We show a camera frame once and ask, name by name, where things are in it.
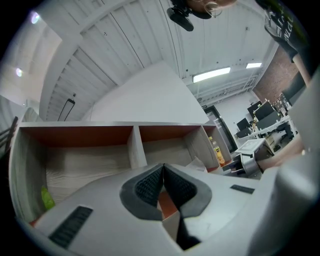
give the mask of white wall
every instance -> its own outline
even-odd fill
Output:
[[[182,80],[162,61],[104,96],[84,120],[203,124],[209,119]]]
[[[237,123],[246,118],[248,122],[252,121],[252,117],[248,112],[250,103],[259,101],[254,92],[245,92],[243,94],[226,99],[223,102],[215,104],[215,108],[220,113],[230,133],[234,135],[239,131]]]
[[[0,95],[22,105],[40,102],[44,79],[60,37],[42,20],[32,24],[28,18],[16,33],[0,67]],[[16,75],[16,69],[22,76]]]
[[[0,95],[0,132],[11,127],[14,118],[20,118],[24,111],[24,107]]]

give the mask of person's arm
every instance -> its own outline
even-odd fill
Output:
[[[282,165],[286,160],[301,154],[304,150],[304,145],[302,143],[300,134],[298,134],[293,140],[289,142],[279,153],[275,156],[258,161],[258,165],[262,170],[266,170],[271,167],[276,167]]]
[[[296,54],[292,58],[293,62],[295,63],[297,69],[299,70],[306,87],[308,88],[309,83],[311,81],[311,76],[309,72],[307,71],[301,56],[299,54]],[[300,134],[298,134],[288,145],[286,145],[279,153],[277,153],[275,156],[257,161],[258,165],[262,170],[266,170],[270,167],[276,167],[282,165],[283,162],[286,160],[300,154],[302,150],[304,150],[304,144],[302,142],[302,139],[300,137]]]
[[[296,54],[293,58],[292,58],[294,64],[296,65],[297,69],[299,70],[304,82],[305,82],[305,86],[308,87],[309,83],[311,81],[311,76],[309,74],[309,72],[306,69],[306,66],[303,63],[303,60],[300,56],[300,54]]]

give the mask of fluorescent light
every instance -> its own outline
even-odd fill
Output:
[[[262,63],[248,63],[248,65],[246,65],[246,69],[260,68],[261,65]]]
[[[40,15],[38,13],[34,12],[31,17],[31,23],[36,24],[39,19],[40,19]]]
[[[213,78],[216,76],[227,74],[230,72],[230,70],[231,70],[231,67],[226,67],[226,68],[221,68],[221,69],[209,71],[209,72],[206,72],[203,74],[197,74],[197,75],[193,76],[192,81],[194,83],[196,83],[196,82],[208,79],[208,78]]]
[[[16,73],[16,75],[17,75],[18,77],[21,77],[21,76],[22,76],[22,70],[21,70],[20,68],[17,68],[17,69],[15,70],[15,73]]]
[[[74,107],[75,102],[72,99],[67,99],[66,103],[64,104],[64,107],[60,113],[60,116],[58,118],[58,121],[66,121],[70,111],[72,110],[72,108]]]

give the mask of green object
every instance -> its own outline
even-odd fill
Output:
[[[41,196],[42,196],[42,201],[44,203],[44,206],[47,210],[50,210],[56,205],[48,189],[46,189],[44,186],[42,186],[41,188]]]

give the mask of orange bottle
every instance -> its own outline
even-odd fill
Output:
[[[213,146],[213,149],[215,151],[216,157],[218,158],[219,164],[221,166],[223,166],[226,161],[225,161],[225,159],[224,159],[224,157],[223,157],[223,155],[222,155],[222,153],[220,151],[220,147],[218,146],[217,142],[212,139],[212,137],[209,137],[209,140],[212,143],[212,146]]]

